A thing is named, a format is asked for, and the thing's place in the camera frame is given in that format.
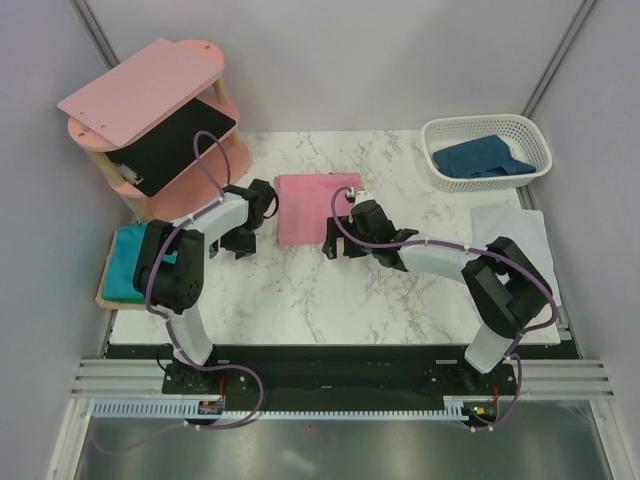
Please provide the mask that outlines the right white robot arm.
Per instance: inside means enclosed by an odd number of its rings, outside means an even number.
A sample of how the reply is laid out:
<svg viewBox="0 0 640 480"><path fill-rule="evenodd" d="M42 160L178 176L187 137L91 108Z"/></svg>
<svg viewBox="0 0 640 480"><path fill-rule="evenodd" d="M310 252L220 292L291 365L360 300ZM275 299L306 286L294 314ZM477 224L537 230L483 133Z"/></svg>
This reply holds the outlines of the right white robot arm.
<svg viewBox="0 0 640 480"><path fill-rule="evenodd" d="M338 257L342 239L349 258L372 256L386 268L437 275L467 287L481 326L457 371L465 391L483 392L494 381L495 367L527 333L556 322L559 309L549 283L512 239L500 236L478 248L397 229L366 191L349 190L350 212L339 216L340 195L336 191L330 201L322 247L327 258Z"/></svg>

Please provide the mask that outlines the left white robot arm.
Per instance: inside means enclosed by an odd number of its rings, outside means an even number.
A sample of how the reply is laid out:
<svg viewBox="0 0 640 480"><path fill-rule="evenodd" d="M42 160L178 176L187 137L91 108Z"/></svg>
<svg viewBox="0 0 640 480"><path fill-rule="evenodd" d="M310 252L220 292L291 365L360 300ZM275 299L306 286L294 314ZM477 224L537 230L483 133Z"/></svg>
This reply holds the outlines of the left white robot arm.
<svg viewBox="0 0 640 480"><path fill-rule="evenodd" d="M256 231L277 212L279 199L266 180L247 188L228 185L223 195L174 222L146 225L133 274L147 310L165 321L174 356L187 364L185 382L208 393L219 369L208 360L213 344L205 332L198 302L204 289L205 261L224 249L236 259L256 253Z"/></svg>

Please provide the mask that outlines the pink t-shirt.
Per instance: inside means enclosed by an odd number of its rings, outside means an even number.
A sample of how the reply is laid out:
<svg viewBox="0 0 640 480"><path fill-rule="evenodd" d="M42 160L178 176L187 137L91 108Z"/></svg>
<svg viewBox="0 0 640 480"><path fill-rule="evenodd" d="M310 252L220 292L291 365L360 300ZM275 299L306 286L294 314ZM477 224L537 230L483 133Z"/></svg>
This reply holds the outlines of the pink t-shirt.
<svg viewBox="0 0 640 480"><path fill-rule="evenodd" d="M285 174L275 178L281 246L322 244L331 199L340 187L361 188L359 173Z"/></svg>

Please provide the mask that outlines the wooden tray board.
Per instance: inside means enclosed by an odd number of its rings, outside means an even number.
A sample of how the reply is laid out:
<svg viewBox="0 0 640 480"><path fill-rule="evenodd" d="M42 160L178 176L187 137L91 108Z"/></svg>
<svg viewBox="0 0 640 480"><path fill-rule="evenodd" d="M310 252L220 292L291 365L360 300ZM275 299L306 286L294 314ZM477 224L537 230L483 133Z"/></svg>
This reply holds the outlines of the wooden tray board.
<svg viewBox="0 0 640 480"><path fill-rule="evenodd" d="M143 311L146 309L143 303L112 301L112 300L107 300L103 297L107 271L108 271L108 267L110 265L113 253L115 251L115 243L116 243L116 234L113 234L108 254L105 257L104 269L101 275L97 293L95 295L95 302L100 308L105 310Z"/></svg>

